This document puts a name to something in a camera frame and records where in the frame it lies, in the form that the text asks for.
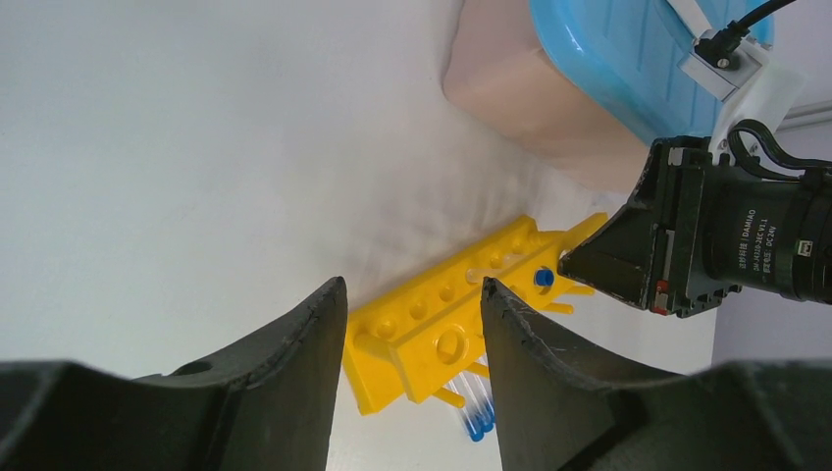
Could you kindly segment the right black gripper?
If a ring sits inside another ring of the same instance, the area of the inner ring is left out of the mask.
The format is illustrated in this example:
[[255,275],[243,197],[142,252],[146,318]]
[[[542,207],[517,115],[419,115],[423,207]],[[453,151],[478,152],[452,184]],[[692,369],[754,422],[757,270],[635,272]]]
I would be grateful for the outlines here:
[[703,138],[661,138],[626,205],[567,251],[558,273],[627,305],[686,318],[743,288],[831,302],[831,176],[776,180]]

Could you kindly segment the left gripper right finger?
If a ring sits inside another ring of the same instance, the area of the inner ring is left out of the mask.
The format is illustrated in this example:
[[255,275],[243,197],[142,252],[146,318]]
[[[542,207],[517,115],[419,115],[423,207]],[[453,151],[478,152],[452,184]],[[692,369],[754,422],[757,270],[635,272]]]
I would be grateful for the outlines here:
[[739,361],[686,376],[628,359],[500,281],[481,314],[506,470],[827,470],[831,364]]

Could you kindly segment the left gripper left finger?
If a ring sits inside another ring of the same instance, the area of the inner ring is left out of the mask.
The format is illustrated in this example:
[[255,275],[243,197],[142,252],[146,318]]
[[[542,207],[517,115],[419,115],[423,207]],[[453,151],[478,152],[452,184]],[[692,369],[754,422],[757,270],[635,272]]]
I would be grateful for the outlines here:
[[168,375],[1,366],[5,470],[322,470],[347,320],[341,277]]

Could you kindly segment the blue-capped clear test tube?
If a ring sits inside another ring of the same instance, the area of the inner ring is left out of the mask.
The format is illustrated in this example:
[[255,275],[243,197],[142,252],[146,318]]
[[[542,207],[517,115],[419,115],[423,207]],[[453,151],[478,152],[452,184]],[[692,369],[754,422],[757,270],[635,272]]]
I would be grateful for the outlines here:
[[548,266],[531,262],[517,262],[500,268],[472,268],[464,275],[469,284],[478,284],[484,278],[496,278],[515,283],[522,287],[552,288],[555,285],[555,272]]

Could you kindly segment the yellow test tube rack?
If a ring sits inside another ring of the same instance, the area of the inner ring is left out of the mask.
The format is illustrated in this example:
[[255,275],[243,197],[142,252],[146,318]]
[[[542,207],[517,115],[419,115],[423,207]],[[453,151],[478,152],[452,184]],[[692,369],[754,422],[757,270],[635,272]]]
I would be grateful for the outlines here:
[[451,255],[348,315],[342,365],[362,415],[375,414],[401,396],[422,403],[434,397],[461,408],[465,399],[450,390],[462,372],[489,375],[480,302],[483,282],[469,284],[472,268],[517,262],[550,267],[552,288],[520,287],[502,281],[538,311],[571,314],[565,295],[594,289],[557,273],[561,255],[598,230],[608,217],[595,213],[568,230],[542,231],[529,216]]

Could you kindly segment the blue plastic box lid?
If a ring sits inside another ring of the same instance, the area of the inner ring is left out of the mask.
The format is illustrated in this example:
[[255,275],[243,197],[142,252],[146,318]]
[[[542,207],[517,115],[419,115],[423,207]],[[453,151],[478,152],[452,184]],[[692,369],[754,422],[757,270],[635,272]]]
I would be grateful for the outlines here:
[[722,108],[679,64],[694,38],[653,0],[532,0],[531,18],[555,67],[645,144],[710,136]]

